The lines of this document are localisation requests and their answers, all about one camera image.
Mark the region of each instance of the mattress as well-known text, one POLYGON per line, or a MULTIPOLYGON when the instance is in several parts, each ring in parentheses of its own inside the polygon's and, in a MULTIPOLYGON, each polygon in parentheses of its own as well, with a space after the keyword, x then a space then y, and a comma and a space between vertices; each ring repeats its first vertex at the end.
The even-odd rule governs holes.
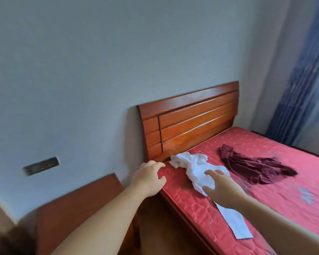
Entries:
MULTIPOLYGON (((218 149, 227 144, 249 157, 277 157, 299 173, 275 184, 251 185, 233 173, 231 177, 245 192, 273 210, 319 235, 319 158, 287 147, 242 128, 232 127, 189 150, 205 154, 213 165, 224 165, 218 149)), ((245 219, 253 239, 236 240, 216 205, 197 192, 186 169, 166 162, 158 172, 166 176, 163 194, 171 199, 186 219, 218 253, 224 255, 275 254, 258 231, 245 219)))

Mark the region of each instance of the wooden headboard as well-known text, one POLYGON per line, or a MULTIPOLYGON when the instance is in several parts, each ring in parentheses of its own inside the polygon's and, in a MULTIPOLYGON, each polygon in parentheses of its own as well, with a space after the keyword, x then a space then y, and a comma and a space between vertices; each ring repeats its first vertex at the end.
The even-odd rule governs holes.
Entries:
POLYGON ((138 105, 144 161, 163 162, 230 128, 237 115, 239 82, 138 105))

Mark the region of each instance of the maroon cloth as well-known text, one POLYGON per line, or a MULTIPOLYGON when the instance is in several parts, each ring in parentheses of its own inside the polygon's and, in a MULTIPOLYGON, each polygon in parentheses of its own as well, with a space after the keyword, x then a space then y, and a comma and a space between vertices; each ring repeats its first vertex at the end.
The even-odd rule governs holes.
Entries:
POLYGON ((228 170, 250 184, 275 183, 298 174, 292 167, 280 163, 276 157, 246 157, 225 144, 220 148, 220 153, 228 170))

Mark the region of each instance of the wall socket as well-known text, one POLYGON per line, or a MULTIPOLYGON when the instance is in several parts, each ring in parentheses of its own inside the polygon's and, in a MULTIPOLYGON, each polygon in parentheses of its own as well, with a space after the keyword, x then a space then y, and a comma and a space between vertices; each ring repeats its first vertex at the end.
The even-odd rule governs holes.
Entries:
POLYGON ((29 166, 25 166, 22 169, 25 171, 27 176, 30 176, 56 166, 59 166, 59 161, 56 157, 52 157, 29 166))

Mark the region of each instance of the bedside table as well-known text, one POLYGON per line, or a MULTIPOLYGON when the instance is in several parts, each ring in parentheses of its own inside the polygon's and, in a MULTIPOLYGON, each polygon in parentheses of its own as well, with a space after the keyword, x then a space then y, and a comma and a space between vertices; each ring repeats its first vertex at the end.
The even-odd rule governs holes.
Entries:
MULTIPOLYGON (((113 173, 38 208, 36 255, 51 254, 70 233, 123 190, 113 173)), ((119 253, 140 246, 139 225, 135 215, 119 253)))

